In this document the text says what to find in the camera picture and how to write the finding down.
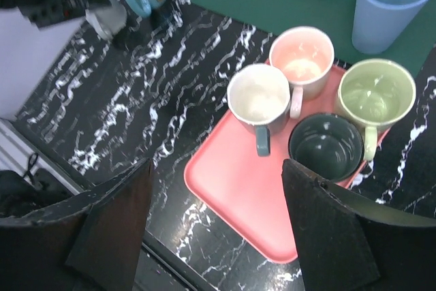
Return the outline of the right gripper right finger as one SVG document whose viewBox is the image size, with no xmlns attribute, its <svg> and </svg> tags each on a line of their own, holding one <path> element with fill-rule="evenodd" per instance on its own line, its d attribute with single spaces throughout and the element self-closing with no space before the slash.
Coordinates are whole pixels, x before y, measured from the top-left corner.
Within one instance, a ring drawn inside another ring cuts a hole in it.
<svg viewBox="0 0 436 291">
<path fill-rule="evenodd" d="M 435 289 L 435 219 L 373 202 L 292 159 L 282 169 L 306 290 Z"/>
</svg>

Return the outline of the sage green mug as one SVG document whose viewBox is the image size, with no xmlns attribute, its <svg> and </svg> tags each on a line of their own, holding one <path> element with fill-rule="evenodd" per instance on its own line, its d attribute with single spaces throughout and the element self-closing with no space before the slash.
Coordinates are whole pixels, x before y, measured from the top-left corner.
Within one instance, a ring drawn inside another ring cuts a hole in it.
<svg viewBox="0 0 436 291">
<path fill-rule="evenodd" d="M 403 66 L 366 59 L 341 78 L 334 111 L 352 122 L 364 140 L 364 161 L 375 157 L 379 135 L 404 118 L 416 100 L 416 83 Z"/>
</svg>

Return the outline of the white grey mug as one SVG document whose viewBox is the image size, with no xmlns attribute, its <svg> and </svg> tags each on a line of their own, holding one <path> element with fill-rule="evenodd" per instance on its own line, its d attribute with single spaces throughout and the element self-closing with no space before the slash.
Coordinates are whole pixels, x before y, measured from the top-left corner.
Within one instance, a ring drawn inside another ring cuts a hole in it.
<svg viewBox="0 0 436 291">
<path fill-rule="evenodd" d="M 271 137 L 290 119 L 290 85 L 283 73 L 266 63 L 241 69 L 227 87 L 228 108 L 255 135 L 258 156 L 271 153 Z"/>
</svg>

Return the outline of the dark grey mug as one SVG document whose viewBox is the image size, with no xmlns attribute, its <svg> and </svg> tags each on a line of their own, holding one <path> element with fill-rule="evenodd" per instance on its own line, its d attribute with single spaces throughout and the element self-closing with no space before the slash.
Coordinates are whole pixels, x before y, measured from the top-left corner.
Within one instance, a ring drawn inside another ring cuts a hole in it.
<svg viewBox="0 0 436 291">
<path fill-rule="evenodd" d="M 288 140 L 290 157 L 321 177 L 338 183 L 350 178 L 364 155 L 355 125 L 333 113 L 316 113 L 298 122 Z"/>
</svg>

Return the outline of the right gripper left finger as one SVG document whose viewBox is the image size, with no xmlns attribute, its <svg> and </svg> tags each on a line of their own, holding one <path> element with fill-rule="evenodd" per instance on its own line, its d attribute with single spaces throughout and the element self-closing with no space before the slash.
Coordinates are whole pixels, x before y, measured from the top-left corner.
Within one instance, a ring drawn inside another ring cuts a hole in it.
<svg viewBox="0 0 436 291">
<path fill-rule="evenodd" d="M 22 217 L 1 213 L 2 290 L 131 290 L 153 163 Z"/>
</svg>

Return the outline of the pink and white mug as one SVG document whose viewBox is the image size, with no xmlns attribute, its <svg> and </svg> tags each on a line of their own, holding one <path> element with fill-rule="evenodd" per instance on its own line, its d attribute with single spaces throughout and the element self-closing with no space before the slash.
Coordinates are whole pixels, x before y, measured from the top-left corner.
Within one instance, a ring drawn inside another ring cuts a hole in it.
<svg viewBox="0 0 436 291">
<path fill-rule="evenodd" d="M 326 86 L 334 61 L 334 46 L 318 28 L 294 27 L 275 39 L 268 59 L 289 82 L 290 118 L 297 119 L 303 102 L 316 98 Z"/>
</svg>

